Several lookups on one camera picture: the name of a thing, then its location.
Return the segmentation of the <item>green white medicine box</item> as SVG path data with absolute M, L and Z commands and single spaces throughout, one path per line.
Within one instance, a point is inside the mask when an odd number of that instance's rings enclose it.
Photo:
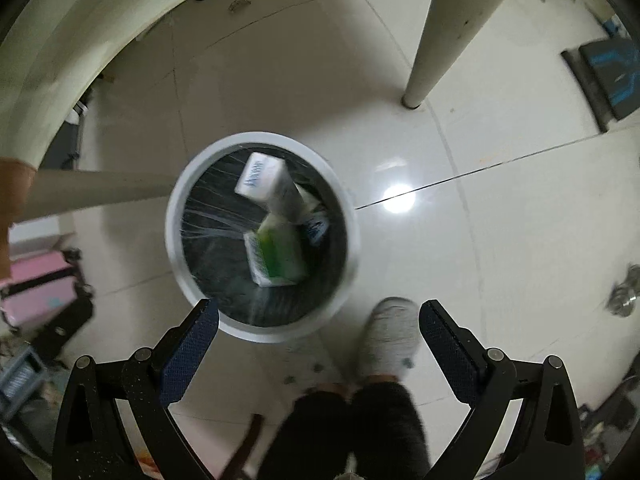
M 292 286 L 307 276 L 294 224 L 267 214 L 256 231 L 243 235 L 248 267 L 259 287 Z

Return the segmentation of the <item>long white box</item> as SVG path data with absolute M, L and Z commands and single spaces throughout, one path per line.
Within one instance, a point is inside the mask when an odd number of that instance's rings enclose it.
M 262 209 L 293 223 L 304 212 L 304 200 L 283 159 L 253 152 L 236 182 L 234 192 Z

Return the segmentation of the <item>Perfectlands milk carton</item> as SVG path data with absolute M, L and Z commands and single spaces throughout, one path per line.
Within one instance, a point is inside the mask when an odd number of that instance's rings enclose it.
M 308 217 L 298 226 L 298 230 L 310 246 L 318 247 L 326 237 L 329 227 L 328 214 L 325 210 L 318 209 L 308 214 Z

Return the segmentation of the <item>white trash bin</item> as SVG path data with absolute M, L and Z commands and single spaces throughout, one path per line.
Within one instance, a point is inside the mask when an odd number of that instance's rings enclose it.
M 307 336 L 341 309 L 359 252 L 355 209 L 329 163 L 269 132 L 204 148 L 168 202 L 165 246 L 187 300 L 260 344 Z

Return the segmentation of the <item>pink suitcase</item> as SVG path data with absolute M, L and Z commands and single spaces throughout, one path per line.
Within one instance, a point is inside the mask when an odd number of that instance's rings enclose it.
M 30 330 L 60 313 L 80 296 L 84 277 L 78 249 L 52 250 L 11 264 L 1 281 L 1 317 L 11 330 Z

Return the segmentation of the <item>metal dumbbell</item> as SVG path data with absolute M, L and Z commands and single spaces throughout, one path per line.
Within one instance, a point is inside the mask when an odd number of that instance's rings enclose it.
M 639 280 L 640 266 L 631 264 L 628 266 L 626 278 L 620 283 L 615 284 L 606 308 L 612 315 L 626 318 L 634 312 L 636 303 L 639 300 Z

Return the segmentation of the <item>person's black trouser leg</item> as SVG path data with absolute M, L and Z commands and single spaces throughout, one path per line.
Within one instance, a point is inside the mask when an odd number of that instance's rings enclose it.
M 335 479 L 350 458 L 363 479 L 422 479 L 426 435 L 409 391 L 374 382 L 349 399 L 311 391 L 296 400 L 258 468 L 259 479 Z

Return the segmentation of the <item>grey slipper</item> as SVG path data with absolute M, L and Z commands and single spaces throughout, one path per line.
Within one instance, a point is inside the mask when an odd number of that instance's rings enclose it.
M 400 297 L 385 298 L 372 310 L 363 331 L 356 366 L 361 380 L 378 376 L 403 380 L 420 347 L 419 307 Z

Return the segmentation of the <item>black blue bench pad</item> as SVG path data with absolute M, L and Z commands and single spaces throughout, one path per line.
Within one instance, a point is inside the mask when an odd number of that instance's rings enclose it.
M 600 133 L 639 109 L 639 48 L 612 37 L 565 49 L 561 58 L 582 89 Z

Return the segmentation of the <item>striped cream tablecloth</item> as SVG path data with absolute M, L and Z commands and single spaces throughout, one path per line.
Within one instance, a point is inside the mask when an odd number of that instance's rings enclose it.
M 30 0 L 1 45 L 1 155 L 38 167 L 70 108 L 184 0 Z

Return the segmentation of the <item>white table leg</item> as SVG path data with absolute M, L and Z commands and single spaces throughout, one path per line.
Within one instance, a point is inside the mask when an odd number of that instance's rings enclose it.
M 503 0 L 431 0 L 401 103 L 418 108 Z

